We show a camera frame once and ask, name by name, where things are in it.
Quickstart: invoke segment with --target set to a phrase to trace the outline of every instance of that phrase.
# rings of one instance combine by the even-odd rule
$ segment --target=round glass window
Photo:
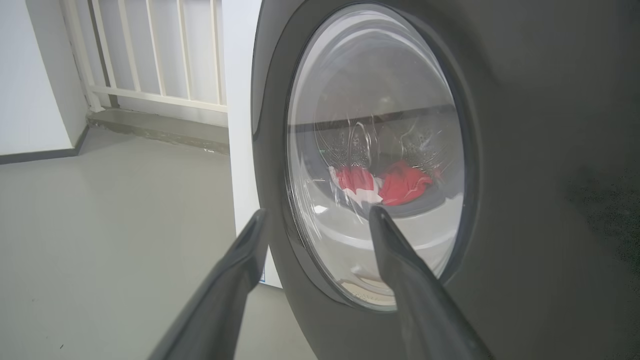
[[[332,15],[301,59],[287,134],[298,231],[347,298],[396,308],[378,273],[373,205],[442,273],[463,203],[460,123],[440,65],[411,25],[374,4]]]

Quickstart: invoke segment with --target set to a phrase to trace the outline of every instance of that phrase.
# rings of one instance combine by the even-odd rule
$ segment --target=railing
[[[129,28],[129,18],[127,16],[127,7],[125,0],[117,0],[118,10],[120,13],[120,23],[122,26],[122,33],[124,35],[124,44],[126,48],[126,55],[129,62],[129,69],[131,71],[131,77],[133,80],[134,89],[127,89],[118,87],[116,81],[116,74],[114,72],[112,58],[109,53],[109,46],[107,43],[107,36],[104,27],[104,19],[100,11],[100,4],[98,0],[90,0],[93,6],[93,16],[95,16],[93,25],[97,32],[97,44],[102,51],[102,68],[106,73],[105,84],[106,86],[97,85],[94,81],[94,74],[90,65],[90,59],[87,52],[86,42],[84,41],[84,34],[81,27],[81,21],[78,14],[78,1],[87,0],[65,0],[65,12],[68,19],[68,27],[71,34],[71,41],[76,54],[79,71],[82,75],[86,91],[88,92],[88,100],[93,111],[103,110],[100,105],[97,94],[109,94],[116,96],[131,97],[134,99],[143,99],[149,101],[163,102],[166,104],[174,104],[180,106],[189,106],[192,108],[200,108],[205,110],[214,110],[227,112],[227,106],[222,104],[223,87],[221,81],[220,70],[220,52],[218,49],[218,35],[217,35],[217,16],[216,0],[210,0],[211,4],[211,34],[212,34],[212,51],[213,61],[211,66],[215,74],[215,88],[216,88],[216,100],[215,102],[208,102],[195,99],[193,97],[193,81],[192,71],[189,62],[189,45],[187,41],[186,25],[184,20],[184,0],[175,0],[178,14],[179,33],[180,33],[180,45],[182,49],[182,64],[184,71],[184,78],[186,82],[186,97],[169,96],[166,91],[166,84],[164,80],[163,66],[161,56],[158,49],[158,37],[156,34],[156,22],[154,19],[154,2],[153,0],[145,0],[147,6],[148,26],[151,37],[151,48],[153,49],[153,59],[156,67],[156,76],[159,86],[159,94],[153,92],[144,92],[141,90],[140,77],[138,75],[138,68],[136,66],[136,59],[134,54],[134,47],[131,40],[131,30]]]

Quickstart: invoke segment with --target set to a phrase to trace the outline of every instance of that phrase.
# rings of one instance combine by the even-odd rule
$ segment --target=gray floor
[[[91,129],[80,156],[0,165],[0,359],[144,359],[234,239],[229,157]],[[236,359],[314,359],[282,290]]]

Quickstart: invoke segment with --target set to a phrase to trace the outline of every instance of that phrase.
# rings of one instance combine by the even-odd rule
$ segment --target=laundry
[[[360,207],[363,202],[377,204],[382,201],[378,195],[381,181],[373,177],[367,169],[358,166],[339,169],[329,167],[329,173],[333,183]]]
[[[391,165],[381,176],[384,180],[378,194],[382,203],[388,206],[406,204],[417,199],[433,180],[427,174],[406,164],[404,160]]]

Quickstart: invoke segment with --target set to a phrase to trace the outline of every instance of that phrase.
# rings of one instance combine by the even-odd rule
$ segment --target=washing machine door
[[[319,359],[406,357],[373,205],[497,358],[640,354],[638,24],[605,0],[263,4],[263,233]]]

